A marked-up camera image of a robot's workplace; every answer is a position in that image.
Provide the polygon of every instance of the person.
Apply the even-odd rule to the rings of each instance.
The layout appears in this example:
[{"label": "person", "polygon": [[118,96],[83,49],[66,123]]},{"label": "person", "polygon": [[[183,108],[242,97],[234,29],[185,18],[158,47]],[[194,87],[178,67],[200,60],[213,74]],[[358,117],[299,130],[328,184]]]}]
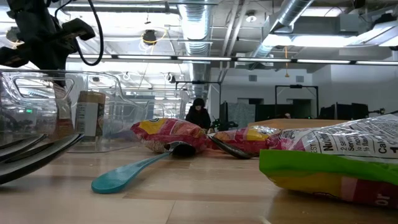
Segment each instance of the person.
[{"label": "person", "polygon": [[210,128],[210,116],[205,109],[205,101],[201,98],[196,98],[193,105],[190,107],[186,121],[189,121],[207,131]]}]

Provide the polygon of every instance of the wall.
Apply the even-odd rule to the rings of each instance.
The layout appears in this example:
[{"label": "wall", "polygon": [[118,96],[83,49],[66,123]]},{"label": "wall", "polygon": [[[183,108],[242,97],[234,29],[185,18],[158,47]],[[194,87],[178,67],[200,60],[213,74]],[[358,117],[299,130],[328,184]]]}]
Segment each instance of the wall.
[{"label": "wall", "polygon": [[[331,82],[331,65],[326,65],[314,72],[312,74],[312,83],[318,86],[319,89],[319,109],[331,106],[336,102],[333,96],[333,86]],[[313,110],[316,111],[316,104],[312,103],[312,106]]]},{"label": "wall", "polygon": [[[237,103],[238,98],[262,98],[264,104],[275,103],[275,85],[295,85],[296,76],[304,76],[304,83],[301,85],[312,85],[312,74],[307,73],[306,70],[291,69],[288,70],[290,77],[285,77],[286,70],[254,70],[248,71],[245,69],[228,70],[222,88],[221,88],[221,102],[227,101],[229,103]],[[212,81],[218,78],[219,70],[212,68]],[[249,82],[249,75],[257,75],[257,82]],[[278,88],[278,103],[287,104],[288,99],[311,99],[312,104],[315,104],[315,96],[307,89],[290,89]],[[213,118],[219,117],[218,93],[213,90],[209,91],[208,101],[211,103],[210,116]],[[312,116],[316,114],[316,106],[314,106]]]},{"label": "wall", "polygon": [[398,110],[398,69],[393,66],[332,65],[335,101],[364,103],[369,110]]},{"label": "wall", "polygon": [[211,121],[215,118],[219,118],[220,114],[220,94],[219,87],[217,84],[212,84],[209,87],[209,92],[207,95],[206,107],[210,115]]},{"label": "wall", "polygon": [[338,102],[364,103],[370,111],[398,110],[398,67],[327,65],[313,73],[312,82],[319,86],[320,108]]}]

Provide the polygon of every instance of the wooden table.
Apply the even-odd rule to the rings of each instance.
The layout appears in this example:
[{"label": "wooden table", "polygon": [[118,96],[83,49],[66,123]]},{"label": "wooden table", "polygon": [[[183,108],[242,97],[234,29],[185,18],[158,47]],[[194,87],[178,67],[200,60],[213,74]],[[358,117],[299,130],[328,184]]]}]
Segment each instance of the wooden table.
[{"label": "wooden table", "polygon": [[159,161],[119,194],[91,191],[103,172],[151,156],[142,147],[65,154],[0,186],[0,224],[398,223],[397,210],[280,189],[260,173],[257,159],[218,151]]}]

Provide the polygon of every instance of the fluorescent light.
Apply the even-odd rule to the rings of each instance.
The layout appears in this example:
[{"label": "fluorescent light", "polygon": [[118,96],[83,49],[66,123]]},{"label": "fluorescent light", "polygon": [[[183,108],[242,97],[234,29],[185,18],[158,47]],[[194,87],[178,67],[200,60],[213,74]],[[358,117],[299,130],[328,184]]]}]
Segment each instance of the fluorescent light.
[{"label": "fluorescent light", "polygon": [[266,39],[262,42],[265,47],[274,47],[274,46],[289,46],[292,45],[292,40],[290,36],[287,35],[276,35],[269,34]]},{"label": "fluorescent light", "polygon": [[395,47],[398,46],[398,36],[393,37],[379,45],[380,47]]},{"label": "fluorescent light", "polygon": [[[79,3],[70,3],[67,5],[67,7],[89,7],[89,4],[79,4]],[[124,7],[124,8],[134,8],[134,7],[142,7],[139,4],[136,4],[134,2],[131,2],[131,4],[95,4],[95,7],[112,7],[112,8],[119,8],[119,7]],[[145,5],[145,7],[148,8],[159,8],[157,5],[151,5],[150,2],[148,5]],[[171,9],[176,9],[176,6],[170,6]]]},{"label": "fluorescent light", "polygon": [[338,35],[298,35],[292,45],[299,47],[344,47],[349,44],[349,37]]},{"label": "fluorescent light", "polygon": [[170,56],[152,56],[152,55],[119,55],[120,59],[139,59],[139,60],[170,60]]},{"label": "fluorescent light", "polygon": [[398,65],[398,62],[383,62],[383,61],[357,61],[357,65]]},{"label": "fluorescent light", "polygon": [[[84,58],[93,58],[93,59],[98,58],[98,55],[83,55],[83,56],[84,56]],[[73,54],[73,55],[69,55],[68,58],[80,58],[80,55]],[[112,55],[102,55],[102,58],[112,58]]]},{"label": "fluorescent light", "polygon": [[179,97],[155,97],[155,100],[181,100]]},{"label": "fluorescent light", "polygon": [[340,64],[348,64],[349,60],[311,60],[311,59],[298,59],[298,63],[340,63]]},{"label": "fluorescent light", "polygon": [[289,63],[291,59],[282,58],[238,58],[239,62],[285,62]]},{"label": "fluorescent light", "polygon": [[230,57],[185,57],[185,56],[179,56],[177,57],[178,60],[222,60],[222,61],[230,61],[232,60]]},{"label": "fluorescent light", "polygon": [[177,91],[175,88],[148,88],[148,90]]},{"label": "fluorescent light", "polygon": [[380,36],[381,34],[389,31],[392,28],[393,28],[392,26],[378,27],[378,28],[376,28],[376,26],[375,26],[375,28],[373,30],[367,31],[367,32],[355,37],[354,41],[349,44],[350,45],[366,44],[366,42]]}]

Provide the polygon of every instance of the plastic bin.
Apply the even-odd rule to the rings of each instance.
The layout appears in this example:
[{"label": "plastic bin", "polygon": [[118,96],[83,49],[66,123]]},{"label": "plastic bin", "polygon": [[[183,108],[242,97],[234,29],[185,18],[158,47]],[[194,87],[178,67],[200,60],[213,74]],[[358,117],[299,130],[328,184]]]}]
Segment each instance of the plastic bin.
[{"label": "plastic bin", "polygon": [[84,132],[76,130],[76,109],[82,104],[79,96],[82,92],[103,95],[101,131],[94,136],[85,133],[84,140],[70,152],[108,152],[134,146],[137,141],[130,131],[134,123],[183,118],[189,99],[184,91],[173,91],[173,100],[159,100],[164,91],[125,91],[116,77],[97,72],[1,70],[0,88],[0,145],[38,133],[49,134],[53,140]]}]

